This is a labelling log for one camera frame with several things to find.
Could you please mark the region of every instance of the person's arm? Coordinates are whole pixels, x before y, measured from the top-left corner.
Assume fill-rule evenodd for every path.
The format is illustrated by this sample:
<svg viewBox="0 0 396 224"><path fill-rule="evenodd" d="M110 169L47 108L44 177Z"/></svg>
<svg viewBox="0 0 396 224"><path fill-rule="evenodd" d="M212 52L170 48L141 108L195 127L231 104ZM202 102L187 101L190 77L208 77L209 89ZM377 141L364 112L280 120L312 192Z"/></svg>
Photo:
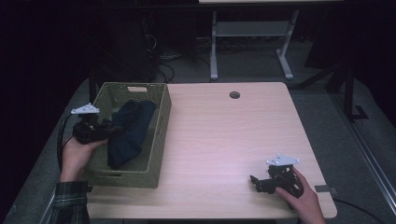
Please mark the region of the person's arm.
<svg viewBox="0 0 396 224"><path fill-rule="evenodd" d="M303 195L300 198L295 198L282 188L276 188L276 193L294 208L304 224L326 223L320 209L318 195L309 187L305 177L296 168L293 167L293 171L303 186Z"/></svg>
<svg viewBox="0 0 396 224"><path fill-rule="evenodd" d="M87 211L88 182L82 181L93 151L105 141L82 145L72 137L64 146L63 166L60 182L56 184L50 223L90 223Z"/></svg>

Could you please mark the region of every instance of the grommet hole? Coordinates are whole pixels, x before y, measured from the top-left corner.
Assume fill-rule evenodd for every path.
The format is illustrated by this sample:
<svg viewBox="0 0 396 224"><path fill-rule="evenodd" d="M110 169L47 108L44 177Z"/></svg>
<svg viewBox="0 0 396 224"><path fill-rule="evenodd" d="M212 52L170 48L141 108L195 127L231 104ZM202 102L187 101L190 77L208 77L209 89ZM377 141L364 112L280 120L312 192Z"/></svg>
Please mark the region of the grommet hole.
<svg viewBox="0 0 396 224"><path fill-rule="evenodd" d="M233 99L238 99L239 97L241 97L241 94L237 91L232 91L230 92L230 97Z"/></svg>

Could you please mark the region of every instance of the wicker basket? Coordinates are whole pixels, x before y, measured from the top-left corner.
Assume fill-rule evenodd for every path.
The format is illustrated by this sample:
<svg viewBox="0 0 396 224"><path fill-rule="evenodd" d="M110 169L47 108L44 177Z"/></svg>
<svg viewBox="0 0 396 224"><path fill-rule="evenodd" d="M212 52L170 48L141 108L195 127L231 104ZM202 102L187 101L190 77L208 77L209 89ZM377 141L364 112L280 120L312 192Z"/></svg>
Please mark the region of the wicker basket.
<svg viewBox="0 0 396 224"><path fill-rule="evenodd" d="M142 145L142 152L123 164L120 169L113 170L107 166L107 145L97 148L86 167L84 176L91 185L148 189L158 187L172 105L167 85L105 83L93 103L101 110L98 121L111 119L111 114L129 100L150 100L156 105Z"/></svg>

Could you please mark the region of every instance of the shirt cuff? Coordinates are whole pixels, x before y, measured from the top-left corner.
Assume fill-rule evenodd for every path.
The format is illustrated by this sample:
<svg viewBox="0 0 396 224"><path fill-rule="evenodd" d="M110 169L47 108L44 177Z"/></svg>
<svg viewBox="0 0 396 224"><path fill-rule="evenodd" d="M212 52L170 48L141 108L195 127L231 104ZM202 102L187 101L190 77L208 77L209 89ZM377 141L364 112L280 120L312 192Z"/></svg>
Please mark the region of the shirt cuff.
<svg viewBox="0 0 396 224"><path fill-rule="evenodd" d="M56 184L54 208L87 204L88 181L60 182Z"/></svg>

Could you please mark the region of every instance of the table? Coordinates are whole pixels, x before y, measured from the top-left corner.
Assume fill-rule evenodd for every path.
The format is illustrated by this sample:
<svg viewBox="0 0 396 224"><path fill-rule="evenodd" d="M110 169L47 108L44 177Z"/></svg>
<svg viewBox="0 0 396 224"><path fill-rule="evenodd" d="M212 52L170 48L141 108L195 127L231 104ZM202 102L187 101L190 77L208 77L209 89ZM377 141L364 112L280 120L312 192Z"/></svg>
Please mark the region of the table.
<svg viewBox="0 0 396 224"><path fill-rule="evenodd" d="M200 0L200 4L231 4L231 3L320 3L329 1L342 0ZM297 21L299 10L294 10L289 20L284 21L217 21L216 11L213 12L212 21L212 48L210 52L210 78L217 80L218 64L216 56L216 37L217 36L284 36L285 42L280 49L276 50L276 56L282 67L286 79L293 79L293 73L290 70L286 60L286 51L289 46L291 35Z"/></svg>
<svg viewBox="0 0 396 224"><path fill-rule="evenodd" d="M280 152L310 186L325 185L289 91L283 83L168 85L172 109L157 189L94 186L91 218L289 218L276 194L258 193L249 176L268 178L266 160ZM237 91L238 99L230 97ZM335 217L329 192L318 193Z"/></svg>

